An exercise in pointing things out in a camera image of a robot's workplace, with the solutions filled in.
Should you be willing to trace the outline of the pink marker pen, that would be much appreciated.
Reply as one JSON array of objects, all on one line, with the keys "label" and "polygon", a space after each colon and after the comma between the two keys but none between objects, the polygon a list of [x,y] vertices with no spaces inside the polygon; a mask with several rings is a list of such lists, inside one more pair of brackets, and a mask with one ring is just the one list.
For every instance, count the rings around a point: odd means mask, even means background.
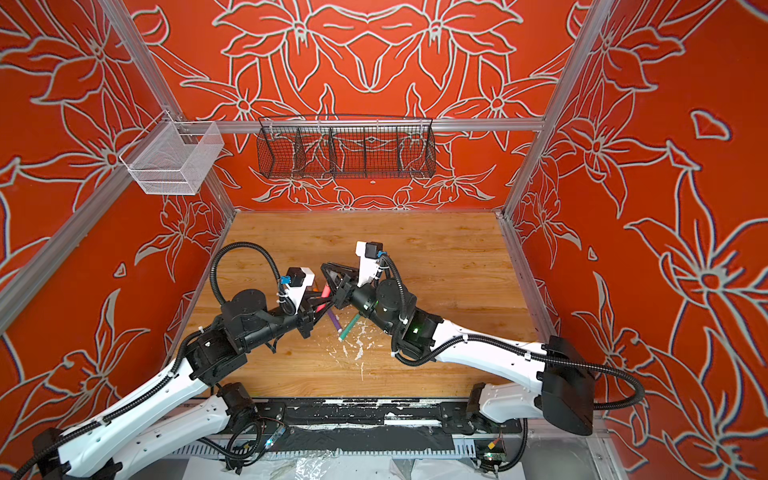
[{"label": "pink marker pen", "polygon": [[[328,284],[326,284],[326,285],[324,286],[324,288],[323,288],[323,291],[322,291],[321,297],[322,297],[323,299],[326,299],[326,298],[329,298],[329,297],[330,297],[330,295],[331,295],[331,288],[330,288],[330,286],[329,286]],[[318,306],[316,307],[316,311],[317,311],[317,312],[319,312],[319,311],[320,311],[322,308],[323,308],[323,306],[322,306],[322,305],[318,305]]]}]

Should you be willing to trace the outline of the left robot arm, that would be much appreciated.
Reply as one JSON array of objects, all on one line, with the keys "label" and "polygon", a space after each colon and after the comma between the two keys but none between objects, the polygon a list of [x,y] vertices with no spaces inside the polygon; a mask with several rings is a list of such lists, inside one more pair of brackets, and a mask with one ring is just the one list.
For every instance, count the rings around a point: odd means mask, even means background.
[{"label": "left robot arm", "polygon": [[15,473],[37,468],[46,479],[109,478],[125,461],[119,454],[149,448],[140,435],[165,414],[216,385],[247,362],[260,347],[273,348],[285,334],[296,330],[309,337],[325,313],[320,293],[291,290],[289,312],[268,309],[265,295],[256,289],[239,292],[221,307],[213,322],[188,335],[175,359],[127,397],[94,417],[66,430],[49,428],[33,441],[33,456]]}]

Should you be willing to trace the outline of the green marker pen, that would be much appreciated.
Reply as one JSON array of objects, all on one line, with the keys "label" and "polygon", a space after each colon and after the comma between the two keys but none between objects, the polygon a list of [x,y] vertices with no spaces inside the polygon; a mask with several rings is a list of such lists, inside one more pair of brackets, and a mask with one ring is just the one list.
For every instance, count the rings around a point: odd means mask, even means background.
[{"label": "green marker pen", "polygon": [[351,330],[352,330],[352,329],[353,329],[353,327],[354,327],[354,326],[355,326],[355,325],[358,323],[358,321],[360,320],[360,318],[361,318],[361,315],[360,315],[359,313],[357,313],[357,314],[356,314],[356,315],[355,315],[355,316],[354,316],[354,317],[353,317],[353,318],[350,320],[350,322],[349,322],[349,323],[346,325],[346,327],[345,327],[345,328],[344,328],[344,329],[343,329],[343,330],[340,332],[340,334],[339,334],[339,337],[338,337],[338,339],[339,339],[339,341],[340,341],[340,342],[343,342],[343,341],[344,341],[344,340],[345,340],[345,339],[348,337],[348,335],[350,334]]}]

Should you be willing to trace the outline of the purple marker pen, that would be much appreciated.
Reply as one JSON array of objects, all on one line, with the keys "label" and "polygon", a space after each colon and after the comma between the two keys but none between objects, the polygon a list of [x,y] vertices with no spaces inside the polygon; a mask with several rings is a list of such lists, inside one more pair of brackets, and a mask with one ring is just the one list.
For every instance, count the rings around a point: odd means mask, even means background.
[{"label": "purple marker pen", "polygon": [[328,315],[328,317],[329,317],[329,319],[330,319],[331,323],[333,324],[333,327],[334,327],[334,329],[335,329],[335,330],[336,330],[338,333],[341,333],[341,332],[343,331],[343,327],[341,326],[341,323],[340,323],[340,321],[339,321],[339,319],[338,319],[337,315],[336,315],[336,314],[335,314],[335,313],[334,313],[332,310],[329,310],[329,311],[327,312],[327,315]]}]

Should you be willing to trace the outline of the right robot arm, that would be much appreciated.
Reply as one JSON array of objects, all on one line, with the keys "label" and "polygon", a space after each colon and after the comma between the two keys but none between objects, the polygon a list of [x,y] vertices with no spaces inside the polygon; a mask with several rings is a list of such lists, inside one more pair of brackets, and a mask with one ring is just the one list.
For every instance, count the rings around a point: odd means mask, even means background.
[{"label": "right robot arm", "polygon": [[563,339],[514,341],[457,325],[419,308],[399,272],[389,266],[324,263],[321,271],[334,304],[355,308],[385,332],[391,355],[400,363],[412,368],[458,364],[505,379],[503,385],[475,385],[470,414],[497,424],[544,419],[570,434],[592,434],[594,378]]}]

